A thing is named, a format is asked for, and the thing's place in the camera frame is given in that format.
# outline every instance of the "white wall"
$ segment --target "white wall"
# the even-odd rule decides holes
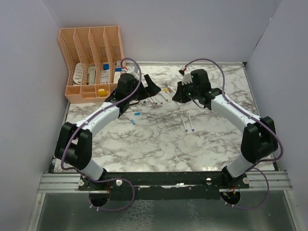
[[[59,135],[67,70],[40,0],[0,7],[0,229],[24,231]]]
[[[275,120],[298,206],[308,228],[308,1],[283,0],[247,65],[263,116]]]
[[[246,62],[280,0],[45,0],[64,27],[120,25],[138,61]]]

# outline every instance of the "orange desk organizer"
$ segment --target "orange desk organizer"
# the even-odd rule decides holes
[[[59,43],[68,68],[65,96],[70,103],[104,102],[116,88],[114,83],[115,64],[124,58],[119,26],[63,28]],[[81,85],[74,85],[73,75],[76,64],[83,68]],[[100,84],[103,63],[109,64],[109,84]],[[95,65],[95,84],[88,85],[88,70]],[[100,97],[99,89],[105,89],[107,96]]]

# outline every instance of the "blue item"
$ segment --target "blue item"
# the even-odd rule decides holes
[[[109,64],[104,64],[104,65],[103,65],[103,69],[104,69],[104,70],[109,70]]]

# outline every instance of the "robotic arm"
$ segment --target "robotic arm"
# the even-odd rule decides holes
[[[198,100],[204,108],[219,113],[241,131],[243,134],[242,154],[222,170],[228,182],[237,179],[257,161],[278,149],[276,139],[251,117],[263,122],[275,133],[274,121],[270,117],[260,118],[232,102],[249,116],[235,109],[223,97],[221,89],[211,87],[207,72],[203,69],[185,74],[183,81],[178,82],[178,89],[172,100],[179,103]]]
[[[134,69],[134,67],[129,68],[126,73],[121,74],[117,88],[110,94],[99,109],[76,124],[71,124],[69,122],[63,124],[55,149],[55,157],[60,160],[62,159],[65,147],[72,137],[72,134],[78,127],[86,122],[86,125],[80,129],[75,137],[77,142],[70,144],[64,162],[77,168],[80,172],[94,180],[102,180],[106,170],[92,159],[92,138],[108,123],[126,112],[131,101],[137,101],[138,103],[140,100],[153,97],[161,91],[161,89],[152,82],[149,75],[145,75],[144,78],[148,85],[147,87],[144,87],[141,83],[137,91],[131,97],[114,107],[102,110],[128,97],[137,87],[139,81],[138,70]],[[88,123],[87,121],[94,115],[96,116]]]
[[[62,159],[66,145],[72,134],[94,114],[97,114],[89,123],[80,129],[77,133],[77,142],[70,144],[66,153],[64,162],[77,168],[80,172],[86,174],[94,180],[103,180],[106,170],[95,163],[92,159],[92,137],[94,137],[108,123],[120,117],[129,108],[131,101],[140,101],[148,97],[155,96],[160,92],[160,88],[156,86],[148,75],[145,75],[147,87],[141,83],[133,96],[119,103],[117,106],[107,110],[102,110],[107,106],[121,101],[129,96],[138,84],[137,71],[130,68],[126,73],[122,74],[117,88],[105,100],[102,106],[87,118],[71,124],[66,122],[61,129],[59,140],[55,150],[55,157]],[[198,100],[204,108],[213,110],[221,116],[233,123],[242,133],[241,155],[239,155],[231,164],[222,170],[224,184],[228,185],[238,180],[252,165],[260,159],[270,155],[277,150],[278,144],[275,138],[265,130],[261,125],[251,119],[253,116],[273,132],[275,125],[271,118],[260,118],[253,115],[238,105],[244,112],[250,116],[236,110],[230,105],[230,102],[222,95],[222,91],[218,88],[212,88],[209,82],[207,72],[203,69],[194,70],[184,75],[183,81],[178,82],[178,89],[173,99],[179,103],[187,103],[191,100]]]

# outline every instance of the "marble tabletop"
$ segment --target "marble tabletop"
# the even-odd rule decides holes
[[[188,69],[203,68],[213,88],[221,88],[220,71],[213,65],[192,65]],[[223,65],[226,93],[245,109],[257,114],[242,65]],[[180,65],[142,65],[143,74],[149,74],[160,88],[168,82],[176,91],[182,76]],[[107,171],[216,171],[228,165],[241,153],[242,134],[228,120],[193,102],[177,109],[171,100],[173,94],[161,93],[169,99],[152,105],[149,100],[131,106],[119,119],[109,123],[93,138],[92,157]],[[71,104],[67,121],[76,123],[94,112],[101,103]],[[195,131],[188,122],[192,118]],[[186,121],[185,132],[181,121]],[[259,165],[262,170],[274,170],[272,163]],[[54,172],[63,172],[57,160]]]

